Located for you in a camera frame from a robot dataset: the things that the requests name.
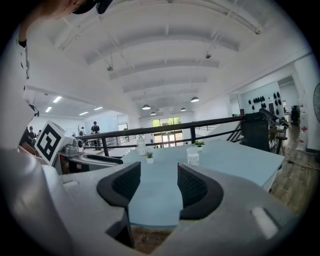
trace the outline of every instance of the light blue tabletop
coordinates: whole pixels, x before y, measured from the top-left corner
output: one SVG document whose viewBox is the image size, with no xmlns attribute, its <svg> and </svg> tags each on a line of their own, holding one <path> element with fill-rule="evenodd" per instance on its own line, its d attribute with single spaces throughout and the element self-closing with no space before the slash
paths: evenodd
<svg viewBox="0 0 320 256">
<path fill-rule="evenodd" d="M 187 164 L 187 148 L 194 145 L 155 148 L 154 163 L 137 150 L 124 163 L 141 162 L 141 182 L 129 204 L 131 224 L 141 227 L 174 227 L 179 224 L 182 196 L 177 185 L 178 163 Z M 225 140 L 208 141 L 199 152 L 199 165 L 239 176 L 263 187 L 282 164 L 284 157 Z"/>
</svg>

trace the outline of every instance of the doorway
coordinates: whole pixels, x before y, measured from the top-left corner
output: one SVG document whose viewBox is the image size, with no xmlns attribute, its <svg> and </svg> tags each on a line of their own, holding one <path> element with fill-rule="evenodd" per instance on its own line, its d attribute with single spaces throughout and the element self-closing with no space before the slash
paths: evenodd
<svg viewBox="0 0 320 256">
<path fill-rule="evenodd" d="M 176 142 L 180 140 L 183 140 L 182 130 L 175 130 L 175 131 L 168 131 L 168 132 L 154 134 L 154 142 L 165 143 L 163 144 L 164 148 L 182 146 L 184 144 L 183 142 Z"/>
</svg>

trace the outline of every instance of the plastic bottle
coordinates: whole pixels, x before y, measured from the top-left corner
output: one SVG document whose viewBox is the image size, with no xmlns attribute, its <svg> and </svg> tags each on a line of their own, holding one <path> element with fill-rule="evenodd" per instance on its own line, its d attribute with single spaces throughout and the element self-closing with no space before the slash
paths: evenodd
<svg viewBox="0 0 320 256">
<path fill-rule="evenodd" d="M 303 126 L 300 131 L 299 135 L 299 144 L 296 147 L 299 151 L 305 151 L 307 148 L 307 142 L 308 142 L 308 129 Z"/>
<path fill-rule="evenodd" d="M 137 141 L 137 144 L 138 144 L 139 156 L 145 156 L 147 154 L 147 148 L 146 148 L 145 139 L 141 135 Z"/>
</svg>

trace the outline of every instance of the small potted plant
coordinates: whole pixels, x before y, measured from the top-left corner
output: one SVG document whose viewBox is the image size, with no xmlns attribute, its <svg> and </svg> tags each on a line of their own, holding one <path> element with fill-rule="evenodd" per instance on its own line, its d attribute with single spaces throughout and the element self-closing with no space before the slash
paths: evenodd
<svg viewBox="0 0 320 256">
<path fill-rule="evenodd" d="M 194 142 L 194 145 L 198 148 L 198 152 L 201 152 L 203 150 L 203 146 L 206 145 L 203 141 L 199 142 L 196 140 Z"/>
<path fill-rule="evenodd" d="M 146 161 L 148 164 L 154 163 L 154 153 L 153 152 L 147 152 L 146 153 Z"/>
</svg>

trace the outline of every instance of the window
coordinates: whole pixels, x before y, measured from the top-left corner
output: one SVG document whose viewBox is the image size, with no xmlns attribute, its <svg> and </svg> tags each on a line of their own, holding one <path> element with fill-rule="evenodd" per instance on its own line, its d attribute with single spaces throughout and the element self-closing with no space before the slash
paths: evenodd
<svg viewBox="0 0 320 256">
<path fill-rule="evenodd" d="M 180 116 L 152 120 L 152 127 L 171 126 L 171 125 L 177 125 L 177 124 L 181 124 Z"/>
<path fill-rule="evenodd" d="M 171 126 L 171 125 L 177 125 L 177 124 L 181 124 L 180 116 L 152 120 L 152 127 Z M 171 130 L 171 131 L 164 131 L 164 132 L 159 132 L 154 134 L 155 143 L 175 142 L 183 139 L 184 138 L 183 138 L 182 130 Z M 167 143 L 167 144 L 163 144 L 163 147 L 168 148 L 168 147 L 182 146 L 183 144 L 184 144 L 183 142 Z"/>
<path fill-rule="evenodd" d="M 119 124 L 118 129 L 119 129 L 119 131 L 123 131 L 124 129 L 128 130 L 128 124 L 127 123 Z"/>
</svg>

